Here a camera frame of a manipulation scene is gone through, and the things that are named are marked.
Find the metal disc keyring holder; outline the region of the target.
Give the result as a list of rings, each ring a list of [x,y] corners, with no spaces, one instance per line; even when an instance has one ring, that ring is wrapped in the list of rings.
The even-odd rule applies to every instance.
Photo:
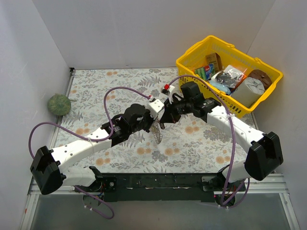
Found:
[[[158,121],[154,121],[150,127],[150,132],[152,133],[156,144],[160,144],[162,142],[162,134],[160,133],[160,124]]]

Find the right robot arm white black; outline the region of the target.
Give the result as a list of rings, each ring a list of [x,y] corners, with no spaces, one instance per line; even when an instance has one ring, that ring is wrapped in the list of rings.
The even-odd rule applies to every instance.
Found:
[[[165,111],[160,119],[164,123],[176,123],[182,115],[193,114],[230,137],[247,153],[244,161],[229,164],[220,170],[218,187],[230,189],[236,181],[253,178],[261,181],[283,163],[280,139],[277,134],[265,134],[247,125],[235,116],[227,114],[224,106],[214,98],[205,98],[197,83],[181,85],[182,96],[173,93],[174,86],[165,85],[161,92],[168,96]]]

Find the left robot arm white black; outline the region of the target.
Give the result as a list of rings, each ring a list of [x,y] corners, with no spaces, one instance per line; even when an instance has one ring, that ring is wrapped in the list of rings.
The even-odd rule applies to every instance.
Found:
[[[51,194],[63,185],[81,185],[90,191],[98,191],[102,186],[99,171],[94,167],[73,170],[71,166],[98,151],[126,141],[135,132],[148,132],[163,108],[160,100],[146,106],[135,103],[85,139],[54,149],[47,146],[39,148],[30,171],[41,194]]]

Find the green blue sponge pack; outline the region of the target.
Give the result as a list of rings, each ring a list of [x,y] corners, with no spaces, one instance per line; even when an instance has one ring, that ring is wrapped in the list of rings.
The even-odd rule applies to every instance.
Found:
[[[208,64],[204,67],[195,69],[194,73],[197,74],[203,80],[208,81],[215,74],[215,68],[213,64]]]

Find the light blue cloth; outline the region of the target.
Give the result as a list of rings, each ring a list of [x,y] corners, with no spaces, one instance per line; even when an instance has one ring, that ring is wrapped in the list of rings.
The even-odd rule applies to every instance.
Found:
[[[213,80],[210,80],[210,81],[209,81],[209,84],[211,84],[211,85],[212,85],[213,87],[215,87],[216,89],[218,89],[218,90],[220,90],[220,91],[222,91],[222,92],[225,92],[227,95],[230,95],[230,94],[231,94],[230,89],[229,89],[227,86],[223,85],[223,84],[220,84],[220,83],[215,82],[215,81],[213,81]]]

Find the silver foil packet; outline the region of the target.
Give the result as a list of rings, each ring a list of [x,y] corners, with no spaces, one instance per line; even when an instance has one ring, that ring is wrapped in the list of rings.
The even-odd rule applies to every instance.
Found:
[[[228,88],[235,89],[246,77],[244,72],[232,65],[228,65],[224,70],[216,73],[211,80]]]

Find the brown cardboard box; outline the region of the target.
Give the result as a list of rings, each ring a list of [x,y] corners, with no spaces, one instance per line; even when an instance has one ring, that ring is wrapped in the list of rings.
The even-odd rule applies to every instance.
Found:
[[[205,56],[207,64],[213,64],[215,72],[219,72],[223,69],[222,61],[217,53],[211,53]]]

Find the floral table mat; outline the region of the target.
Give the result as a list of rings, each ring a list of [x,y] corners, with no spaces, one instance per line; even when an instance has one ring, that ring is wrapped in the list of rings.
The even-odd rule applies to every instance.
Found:
[[[145,104],[146,95],[164,101],[160,90],[176,76],[173,68],[77,70],[69,94],[71,110],[62,119],[55,145],[91,134],[131,104]],[[167,124],[159,135],[136,132],[74,167],[94,166],[103,173],[215,173],[231,160],[243,161],[246,156],[224,132],[189,114],[176,124]]]

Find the yellow plastic basket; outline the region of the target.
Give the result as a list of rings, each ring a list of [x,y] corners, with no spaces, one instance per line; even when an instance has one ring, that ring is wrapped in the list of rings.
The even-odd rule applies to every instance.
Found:
[[[262,70],[271,79],[271,86],[251,107],[245,107],[240,102],[236,101],[231,96],[226,95],[224,92],[219,91],[215,87],[212,87],[212,90],[210,90],[202,82],[195,78],[191,78],[190,76],[195,75],[195,69],[207,65],[205,57],[211,53],[217,53],[220,56],[223,67],[232,65],[236,69],[243,71],[245,75],[248,75],[255,69]],[[176,60],[176,66],[178,68],[178,74],[183,75],[183,78],[179,79],[179,85],[188,81],[193,81],[199,85],[200,91],[203,93],[204,97],[216,98],[215,94],[217,94],[225,102],[230,112],[235,114],[238,118],[253,112],[261,102],[265,101],[270,96],[276,88],[277,83],[283,77],[282,72],[266,64],[259,58],[250,57],[236,49],[233,44],[227,43],[213,35],[209,35],[191,46]]]

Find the brown round disc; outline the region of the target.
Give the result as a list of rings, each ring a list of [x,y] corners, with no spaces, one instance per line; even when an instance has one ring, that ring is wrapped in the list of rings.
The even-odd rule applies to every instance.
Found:
[[[270,77],[260,69],[252,70],[248,77],[259,80],[263,84],[264,90],[267,90],[272,84]]]

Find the green felt ball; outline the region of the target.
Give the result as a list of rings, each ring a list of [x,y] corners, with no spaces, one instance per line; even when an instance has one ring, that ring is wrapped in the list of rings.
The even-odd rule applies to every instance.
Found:
[[[71,101],[63,94],[55,94],[49,99],[47,108],[54,115],[64,116],[71,110]]]

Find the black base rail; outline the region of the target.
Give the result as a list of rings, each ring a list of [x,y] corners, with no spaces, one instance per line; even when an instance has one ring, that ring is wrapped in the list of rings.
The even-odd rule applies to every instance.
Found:
[[[215,202],[214,193],[223,190],[221,173],[102,173],[89,187],[106,202],[201,201]]]

